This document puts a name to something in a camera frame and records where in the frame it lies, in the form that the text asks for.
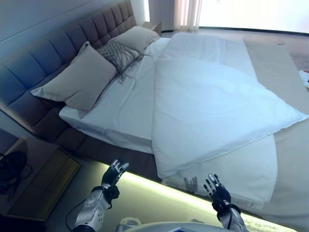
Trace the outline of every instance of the pillow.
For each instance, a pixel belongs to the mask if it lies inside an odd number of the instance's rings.
[[[128,48],[143,53],[144,49],[152,42],[157,41],[160,36],[147,28],[135,26],[125,33],[118,35],[113,41],[122,44]]]
[[[85,42],[71,64],[53,80],[31,91],[34,96],[90,110],[116,74],[116,68]]]
[[[114,41],[110,41],[97,51],[116,67],[118,73],[123,73],[128,65],[139,57],[137,51]]]

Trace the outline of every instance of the tufted headboard panel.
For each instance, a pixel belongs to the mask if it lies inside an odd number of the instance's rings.
[[[30,90],[62,72],[85,41],[98,48],[135,25],[131,2],[124,0],[99,9],[7,58],[0,64],[0,109],[37,137],[57,142],[68,130],[73,131],[58,116],[64,103],[34,97]]]

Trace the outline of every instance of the mattress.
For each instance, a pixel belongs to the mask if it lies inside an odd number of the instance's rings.
[[[123,83],[109,84],[96,107],[83,118],[65,106],[59,116],[73,128],[112,145],[152,153],[151,130],[155,61],[169,42],[160,38],[146,56],[126,70]]]

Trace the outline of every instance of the robot finger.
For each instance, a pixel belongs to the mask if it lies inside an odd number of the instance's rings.
[[[210,189],[212,190],[213,193],[216,193],[216,189],[213,188],[213,186],[211,185],[211,182],[206,179],[207,184],[209,185]]]
[[[217,175],[217,174],[214,174],[213,176],[216,178],[216,180],[217,180],[218,184],[220,185],[220,184],[221,184],[221,182],[220,182],[220,180],[219,180],[218,175]]]
[[[111,168],[111,169],[114,169],[114,168],[116,167],[117,163],[118,163],[118,160],[115,159],[115,160],[112,162],[112,164],[110,165],[110,168]]]
[[[208,192],[208,194],[210,193],[209,192],[209,189],[207,188],[207,185],[203,185],[204,186],[204,188],[206,189],[206,191]]]
[[[117,170],[119,173],[124,173],[126,171],[126,169],[128,168],[129,163],[124,163],[123,165],[121,165]]]
[[[213,185],[216,187],[219,187],[219,184],[217,182],[217,180],[213,177],[212,174],[208,174],[209,179],[211,180],[211,182],[213,183]]]
[[[118,171],[118,169],[119,169],[119,168],[118,168],[118,167],[119,167],[119,165],[120,165],[120,163],[119,163],[119,162],[117,162],[117,163],[115,164],[115,167],[114,167],[114,168],[115,168],[117,171]]]

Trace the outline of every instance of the robot wrist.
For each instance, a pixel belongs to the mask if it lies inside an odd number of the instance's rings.
[[[239,212],[239,215],[240,215],[240,213],[241,213],[240,209],[239,209],[236,205],[234,205],[234,204],[229,204],[229,205],[225,205],[224,207],[222,207],[221,209],[219,209],[219,211],[218,211],[218,213],[217,213],[217,218],[218,218],[218,220],[221,221],[220,218],[221,218],[222,216],[224,216],[224,215],[230,213],[230,209],[231,209],[231,208],[237,210],[237,211]]]
[[[108,184],[103,184],[102,186],[94,187],[91,192],[96,190],[101,190],[103,192],[105,200],[110,205],[109,209],[112,208],[112,200],[119,197],[118,187],[116,185],[110,186]]]

